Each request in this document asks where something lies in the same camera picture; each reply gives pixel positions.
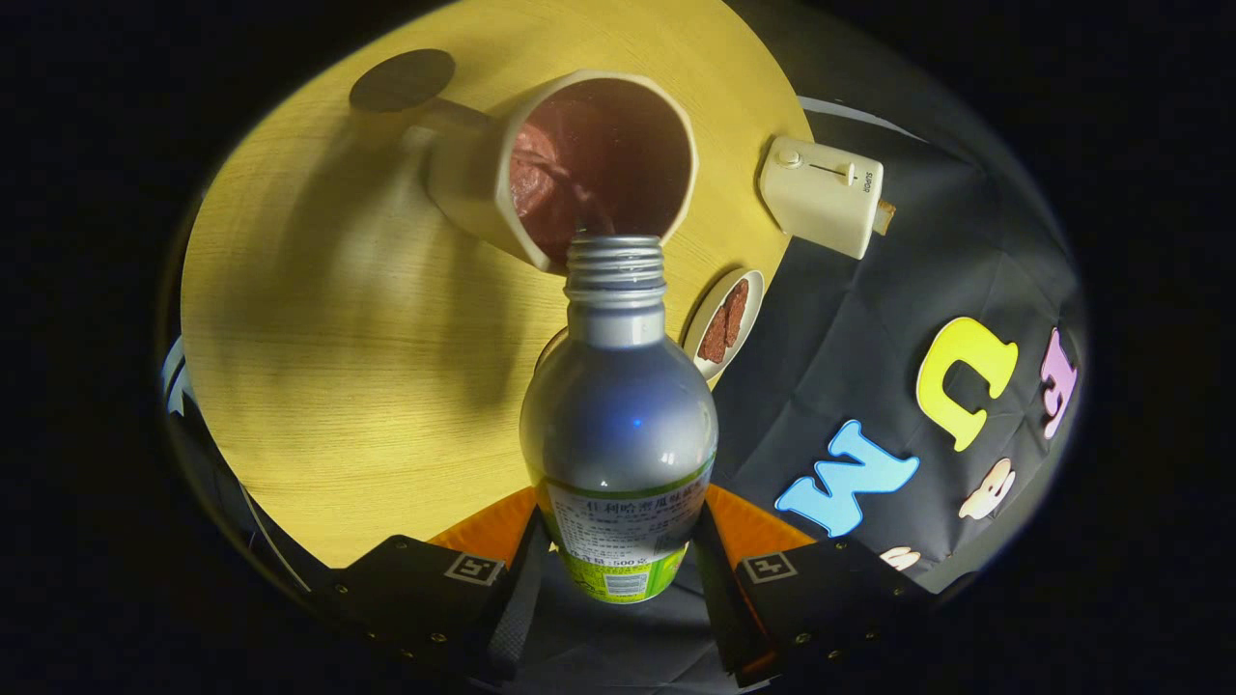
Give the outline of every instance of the bottle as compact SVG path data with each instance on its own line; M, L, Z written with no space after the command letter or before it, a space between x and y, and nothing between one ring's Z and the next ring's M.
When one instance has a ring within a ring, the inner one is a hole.
M677 574L717 450L712 392L665 335L655 236L580 235L567 251L567 339L533 375L519 438L575 584L634 603Z

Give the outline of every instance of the bottle neck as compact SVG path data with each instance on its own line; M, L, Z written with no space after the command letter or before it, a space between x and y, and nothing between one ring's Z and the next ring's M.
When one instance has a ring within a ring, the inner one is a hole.
M606 349L665 339L665 257L655 236L580 235L566 256L572 340Z

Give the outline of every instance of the pink letter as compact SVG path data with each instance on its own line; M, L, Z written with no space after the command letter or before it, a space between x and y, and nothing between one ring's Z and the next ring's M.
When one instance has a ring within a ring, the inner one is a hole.
M1048 380L1052 382L1047 391L1043 392L1043 406L1047 407L1047 414L1053 416L1047 422L1047 427L1043 428L1043 437L1051 439L1056 437L1056 428L1060 425L1060 418L1064 417L1064 408L1069 407L1073 387L1078 382L1078 371L1069 364L1069 357L1064 354L1064 348L1060 348L1060 331L1058 329L1052 329L1052 340L1047 345L1047 356L1043 357L1043 366L1039 369L1038 375L1043 378L1044 383Z

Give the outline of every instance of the blue letter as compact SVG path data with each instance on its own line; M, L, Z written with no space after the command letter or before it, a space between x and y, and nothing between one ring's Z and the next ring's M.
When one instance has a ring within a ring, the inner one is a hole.
M828 443L828 453L850 456L859 464L816 461L816 475L824 481L828 492L821 492L815 480L800 477L772 506L818 523L828 529L829 538L844 535L863 522L855 492L895 492L918 470L917 456L905 461L892 458L863 437L863 425L858 420L842 425Z

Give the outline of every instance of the wood grain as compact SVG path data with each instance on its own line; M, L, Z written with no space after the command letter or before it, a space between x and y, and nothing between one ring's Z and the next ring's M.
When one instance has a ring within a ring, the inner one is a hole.
M680 339L724 272L771 278L787 239L756 166L811 140L794 90L718 0L466 0L345 58L276 108L211 184L189 240L182 324L193 388L237 477L309 552L342 566L392 533L430 538L528 485L518 419L562 278L452 228L423 187L434 135L376 126L347 95L372 66L441 48L444 99L481 110L577 68L651 77L700 151L666 246Z

